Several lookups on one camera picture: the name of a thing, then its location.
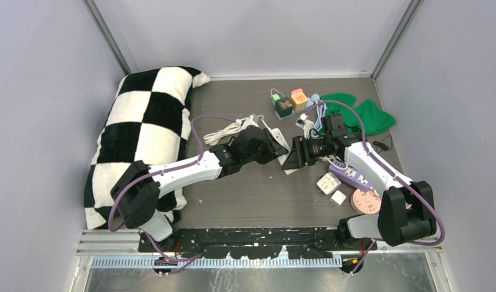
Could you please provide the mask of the white power strip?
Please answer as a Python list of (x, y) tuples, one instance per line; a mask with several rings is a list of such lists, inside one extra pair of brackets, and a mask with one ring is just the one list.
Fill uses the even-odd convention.
[[(273, 138), (282, 146), (284, 147), (287, 151), (290, 151), (290, 146), (288, 145), (286, 139), (284, 138), (283, 133), (280, 131), (278, 128), (272, 128), (270, 130), (270, 133), (272, 134)], [(281, 165), (285, 162), (286, 158), (288, 157), (288, 154), (281, 155), (278, 157), (278, 161)]]

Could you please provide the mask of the light blue power strip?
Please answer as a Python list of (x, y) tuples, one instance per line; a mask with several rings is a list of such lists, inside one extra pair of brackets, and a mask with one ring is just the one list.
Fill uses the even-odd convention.
[(313, 107), (313, 105), (314, 105), (314, 102), (310, 98), (308, 98), (308, 102), (307, 102), (306, 107), (304, 109), (302, 109), (300, 111), (294, 111), (291, 108), (290, 111), (284, 110), (283, 112), (282, 111), (279, 112), (279, 111), (275, 110), (275, 115), (276, 115), (278, 120), (285, 120), (285, 119), (288, 119), (288, 118), (295, 116), (297, 114), (302, 114), (302, 113), (307, 112), (307, 110), (310, 110)]

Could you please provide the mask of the white tiger cube socket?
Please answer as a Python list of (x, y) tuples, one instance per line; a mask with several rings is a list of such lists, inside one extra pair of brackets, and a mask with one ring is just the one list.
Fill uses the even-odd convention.
[(318, 179), (316, 185), (323, 194), (329, 195), (335, 192), (342, 185), (342, 182), (333, 173), (328, 172)]

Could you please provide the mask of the orange cube adapter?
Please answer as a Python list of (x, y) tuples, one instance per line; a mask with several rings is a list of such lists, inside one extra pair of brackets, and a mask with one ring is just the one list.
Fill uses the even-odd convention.
[(300, 92), (298, 94), (291, 95), (291, 101), (293, 104), (293, 110), (300, 111), (306, 107), (308, 98), (303, 92)]

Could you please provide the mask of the white charger plug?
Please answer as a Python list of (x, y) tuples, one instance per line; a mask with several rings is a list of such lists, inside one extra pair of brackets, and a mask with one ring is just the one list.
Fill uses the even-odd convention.
[(345, 200), (346, 195), (339, 190), (336, 190), (329, 198), (329, 201), (336, 206), (341, 206), (345, 202)]

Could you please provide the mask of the pink small plug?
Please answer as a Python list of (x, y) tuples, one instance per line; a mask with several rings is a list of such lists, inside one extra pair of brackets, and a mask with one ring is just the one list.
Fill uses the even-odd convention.
[(298, 88), (298, 89), (295, 89), (291, 92), (291, 95), (294, 95), (294, 94), (298, 94), (300, 92), (303, 92), (303, 90), (301, 88)]

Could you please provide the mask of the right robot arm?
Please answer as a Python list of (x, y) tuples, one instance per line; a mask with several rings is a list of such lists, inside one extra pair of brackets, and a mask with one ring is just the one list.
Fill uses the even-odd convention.
[(362, 133), (349, 133), (341, 114), (322, 118), (324, 135), (317, 139), (296, 136), (282, 170), (314, 165), (319, 158), (340, 156), (363, 177), (381, 198), (376, 214), (341, 219), (337, 241), (354, 249), (362, 238), (382, 240), (390, 246), (419, 242), (438, 229), (433, 214), (433, 191), (425, 181), (415, 182), (394, 169), (366, 142)]

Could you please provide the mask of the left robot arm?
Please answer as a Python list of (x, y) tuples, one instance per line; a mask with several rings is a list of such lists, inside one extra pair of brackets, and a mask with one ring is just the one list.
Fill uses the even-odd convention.
[(288, 152), (268, 129), (249, 126), (227, 143), (192, 158), (165, 165), (133, 162), (111, 189), (111, 213), (120, 214), (122, 226), (149, 233), (161, 251), (171, 251), (177, 237), (172, 221), (156, 209), (161, 198), (194, 183), (232, 175), (251, 162), (267, 164)]

